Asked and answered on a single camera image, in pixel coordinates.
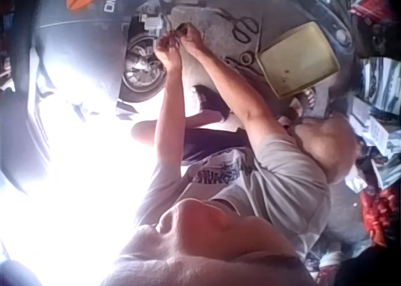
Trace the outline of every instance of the black shorts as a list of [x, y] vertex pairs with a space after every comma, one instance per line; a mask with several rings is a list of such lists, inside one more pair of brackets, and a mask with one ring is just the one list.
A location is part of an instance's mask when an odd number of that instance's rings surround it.
[[236, 132], [194, 128], [185, 130], [183, 166], [232, 147], [251, 147], [244, 130]]

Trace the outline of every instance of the hand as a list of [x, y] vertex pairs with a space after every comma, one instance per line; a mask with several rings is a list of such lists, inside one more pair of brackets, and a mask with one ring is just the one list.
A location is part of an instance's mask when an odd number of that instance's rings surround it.
[[184, 23], [177, 30], [181, 44], [193, 56], [206, 49], [201, 33], [192, 23]]
[[167, 72], [173, 69], [182, 69], [182, 58], [179, 50], [179, 43], [174, 33], [162, 36], [155, 49], [156, 57], [163, 63]]

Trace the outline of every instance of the yellow container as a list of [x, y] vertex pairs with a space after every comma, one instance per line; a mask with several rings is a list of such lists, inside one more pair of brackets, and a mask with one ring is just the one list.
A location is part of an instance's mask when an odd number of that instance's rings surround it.
[[340, 70], [334, 51], [315, 22], [284, 33], [259, 53], [257, 60], [278, 98], [293, 96]]

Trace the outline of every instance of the sunlight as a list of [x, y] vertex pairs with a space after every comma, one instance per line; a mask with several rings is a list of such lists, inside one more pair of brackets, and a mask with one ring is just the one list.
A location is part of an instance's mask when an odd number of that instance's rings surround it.
[[9, 202], [5, 224], [10, 255], [44, 286], [95, 285], [104, 277], [132, 236], [155, 165], [153, 149], [130, 138], [132, 121], [94, 116], [82, 124], [68, 108], [57, 98], [42, 106], [49, 179], [29, 197], [15, 194], [23, 207]]

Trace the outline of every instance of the white t-shirt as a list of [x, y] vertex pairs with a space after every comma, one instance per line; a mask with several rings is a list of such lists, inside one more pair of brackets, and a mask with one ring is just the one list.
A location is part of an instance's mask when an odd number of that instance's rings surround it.
[[192, 165], [184, 176], [180, 168], [159, 163], [136, 225], [158, 223], [186, 198], [224, 200], [241, 216], [265, 218], [301, 259], [319, 238], [330, 212], [323, 170], [285, 135], [267, 137], [255, 154], [249, 148], [220, 151]]

